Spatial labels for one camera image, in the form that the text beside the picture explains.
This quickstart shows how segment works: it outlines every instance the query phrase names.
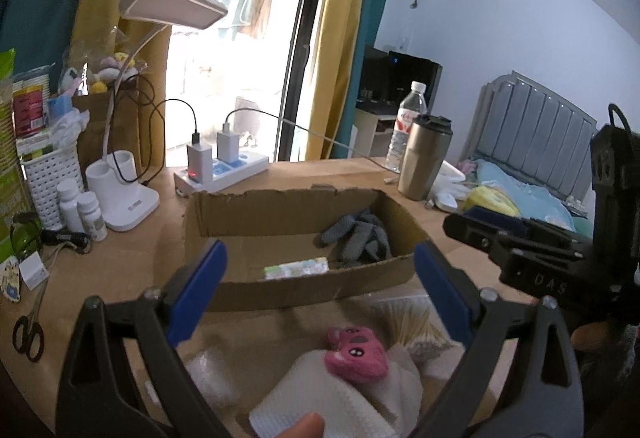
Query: red can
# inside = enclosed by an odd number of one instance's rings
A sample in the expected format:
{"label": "red can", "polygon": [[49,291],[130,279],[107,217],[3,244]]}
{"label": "red can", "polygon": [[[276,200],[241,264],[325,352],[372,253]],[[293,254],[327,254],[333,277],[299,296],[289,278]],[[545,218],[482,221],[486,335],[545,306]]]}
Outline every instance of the red can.
{"label": "red can", "polygon": [[14,93],[15,135],[30,136],[44,129],[42,85],[31,85]]}

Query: white power strip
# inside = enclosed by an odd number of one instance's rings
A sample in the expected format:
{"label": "white power strip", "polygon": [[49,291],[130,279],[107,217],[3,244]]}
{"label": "white power strip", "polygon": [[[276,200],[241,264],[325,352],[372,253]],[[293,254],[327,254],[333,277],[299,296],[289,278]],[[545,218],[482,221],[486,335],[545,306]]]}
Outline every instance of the white power strip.
{"label": "white power strip", "polygon": [[209,183],[198,183],[189,177],[187,169],[174,172],[175,191],[181,196],[205,191],[216,193],[231,185],[255,176],[269,167],[269,157],[253,151],[240,151],[237,162],[227,164],[221,160],[213,160],[213,180]]}

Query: white container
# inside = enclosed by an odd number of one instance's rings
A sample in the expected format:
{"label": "white container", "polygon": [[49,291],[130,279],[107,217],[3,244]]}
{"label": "white container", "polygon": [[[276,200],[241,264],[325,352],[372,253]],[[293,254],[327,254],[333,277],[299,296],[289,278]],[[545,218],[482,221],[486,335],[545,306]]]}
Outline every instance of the white container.
{"label": "white container", "polygon": [[160,195],[136,180],[136,164],[129,151],[115,151],[106,161],[86,168],[86,182],[102,207],[107,227],[124,232],[136,227],[160,204]]}
{"label": "white container", "polygon": [[78,212],[78,198],[80,188],[73,178],[65,178],[58,184],[58,199],[60,200],[60,213],[66,227],[72,232],[84,232],[82,219]]}
{"label": "white container", "polygon": [[107,237],[107,225],[104,224],[102,211],[95,193],[82,193],[78,197],[78,212],[82,219],[84,231],[94,241],[102,241]]}
{"label": "white container", "polygon": [[28,162],[22,162],[31,199],[42,226],[49,230],[63,228],[58,208],[58,184],[65,178],[73,178],[82,187],[82,174],[76,145],[45,154]]}

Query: headboard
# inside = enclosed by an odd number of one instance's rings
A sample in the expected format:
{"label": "headboard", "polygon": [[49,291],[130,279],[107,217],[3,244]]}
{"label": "headboard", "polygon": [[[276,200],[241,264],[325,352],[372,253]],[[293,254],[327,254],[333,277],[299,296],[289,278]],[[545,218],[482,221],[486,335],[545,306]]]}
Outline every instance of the headboard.
{"label": "headboard", "polygon": [[463,158],[491,161],[561,199],[583,199],[595,132],[595,119],[514,71],[482,88]]}

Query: bed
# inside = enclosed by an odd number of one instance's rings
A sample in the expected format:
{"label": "bed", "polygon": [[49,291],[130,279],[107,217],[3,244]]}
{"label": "bed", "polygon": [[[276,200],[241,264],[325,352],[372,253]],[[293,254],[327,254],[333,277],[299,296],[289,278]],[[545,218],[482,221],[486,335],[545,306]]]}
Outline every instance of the bed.
{"label": "bed", "polygon": [[595,132],[595,119],[578,106],[513,71],[482,88],[462,159],[494,163],[559,199],[582,200]]}
{"label": "bed", "polygon": [[523,217],[590,235],[583,200],[591,184],[596,121],[578,106],[513,71],[482,88],[462,159],[478,164],[479,182],[499,186]]}

